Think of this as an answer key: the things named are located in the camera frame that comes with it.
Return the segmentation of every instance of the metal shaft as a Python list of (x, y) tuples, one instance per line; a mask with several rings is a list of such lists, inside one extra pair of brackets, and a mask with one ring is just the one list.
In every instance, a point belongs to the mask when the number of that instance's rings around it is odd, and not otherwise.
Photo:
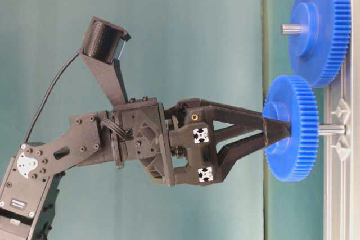
[(281, 35), (300, 35), (302, 33), (301, 25), (281, 25)]
[(344, 135), (346, 133), (346, 128), (341, 124), (320, 124), (319, 125), (319, 135), (321, 136), (332, 136), (336, 134)]

